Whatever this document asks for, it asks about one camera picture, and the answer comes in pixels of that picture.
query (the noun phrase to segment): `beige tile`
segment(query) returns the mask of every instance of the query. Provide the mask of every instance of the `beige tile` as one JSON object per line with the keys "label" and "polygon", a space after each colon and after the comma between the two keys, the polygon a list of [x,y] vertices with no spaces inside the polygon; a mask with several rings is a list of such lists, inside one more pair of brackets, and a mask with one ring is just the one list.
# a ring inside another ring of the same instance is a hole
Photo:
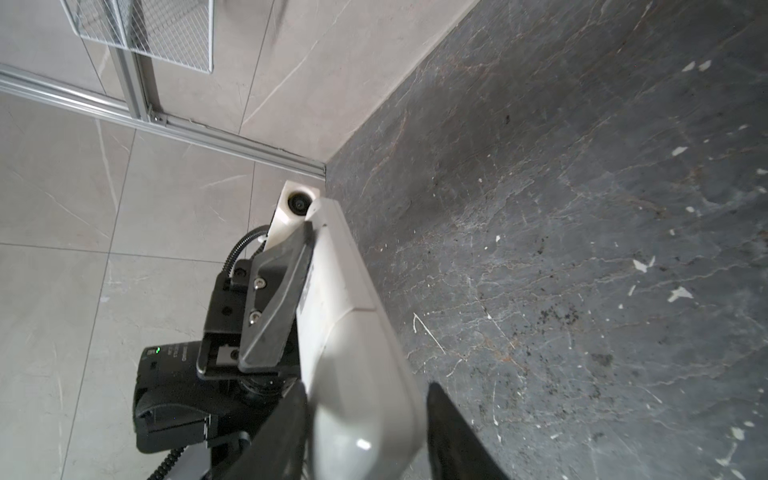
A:
{"label": "beige tile", "polygon": [[162,110],[237,133],[271,5],[271,0],[215,3],[212,74],[153,60]]}
{"label": "beige tile", "polygon": [[0,2],[0,63],[103,92],[59,0]]}
{"label": "beige tile", "polygon": [[327,161],[477,0],[276,0],[240,134]]}
{"label": "beige tile", "polygon": [[108,251],[133,136],[0,94],[0,242]]}
{"label": "beige tile", "polygon": [[96,74],[104,88],[104,93],[109,97],[124,100],[125,95],[123,95],[123,88],[120,86],[120,80],[118,80],[118,71],[114,69],[109,47],[90,40],[84,40],[83,43],[85,43],[91,62],[96,68]]}
{"label": "beige tile", "polygon": [[3,478],[61,475],[106,259],[0,245]]}
{"label": "beige tile", "polygon": [[131,420],[145,346],[198,340],[219,263],[110,255],[64,479],[146,478]]}
{"label": "beige tile", "polygon": [[[311,187],[319,188],[321,194],[325,194],[326,182],[313,177],[307,177],[302,174],[294,174],[279,168],[268,167],[257,164],[253,172],[253,193],[250,198],[250,219],[248,229],[269,225],[272,222],[272,215],[277,207],[277,200],[280,198],[280,192],[283,191],[283,185],[287,180],[300,182]],[[252,243],[245,250],[245,255],[253,253]]]}
{"label": "beige tile", "polygon": [[138,132],[112,251],[223,262],[248,228],[253,166]]}

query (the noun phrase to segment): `dark stain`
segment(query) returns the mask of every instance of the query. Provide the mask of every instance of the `dark stain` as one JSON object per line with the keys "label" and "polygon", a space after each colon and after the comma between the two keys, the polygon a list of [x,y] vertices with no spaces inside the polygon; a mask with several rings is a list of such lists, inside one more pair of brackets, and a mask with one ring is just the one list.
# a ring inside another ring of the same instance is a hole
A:
{"label": "dark stain", "polygon": [[595,362],[602,366],[611,366],[612,362],[614,361],[614,356],[610,353],[592,353],[590,356]]}

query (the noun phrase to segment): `tile floor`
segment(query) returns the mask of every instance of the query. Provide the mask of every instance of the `tile floor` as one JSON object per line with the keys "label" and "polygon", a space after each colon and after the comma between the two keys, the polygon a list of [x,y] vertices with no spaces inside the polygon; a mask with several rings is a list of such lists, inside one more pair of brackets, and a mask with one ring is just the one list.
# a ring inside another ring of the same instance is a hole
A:
{"label": "tile floor", "polygon": [[4,94],[0,145],[0,465],[146,478],[141,348],[200,335],[232,244],[307,177]]}

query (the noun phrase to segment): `wire mesh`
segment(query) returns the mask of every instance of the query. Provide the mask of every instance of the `wire mesh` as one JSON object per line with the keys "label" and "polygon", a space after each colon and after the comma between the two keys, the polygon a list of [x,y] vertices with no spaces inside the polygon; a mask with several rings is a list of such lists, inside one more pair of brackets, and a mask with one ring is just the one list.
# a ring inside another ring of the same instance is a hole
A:
{"label": "wire mesh", "polygon": [[213,0],[64,0],[82,38],[211,72]]}

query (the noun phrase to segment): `black device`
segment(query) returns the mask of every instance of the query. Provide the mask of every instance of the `black device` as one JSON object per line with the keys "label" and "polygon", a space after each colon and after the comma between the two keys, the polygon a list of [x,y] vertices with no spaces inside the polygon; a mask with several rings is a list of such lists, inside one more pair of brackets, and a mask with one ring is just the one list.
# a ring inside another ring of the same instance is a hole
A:
{"label": "black device", "polygon": [[[306,214],[308,198],[291,197]],[[308,436],[296,307],[312,258],[305,222],[250,259],[240,239],[217,275],[201,341],[151,346],[138,363],[133,399],[140,452],[170,450],[150,480],[162,480],[189,445],[205,442],[206,480],[297,480]],[[435,480],[506,478],[442,391],[430,385],[429,460]]]}

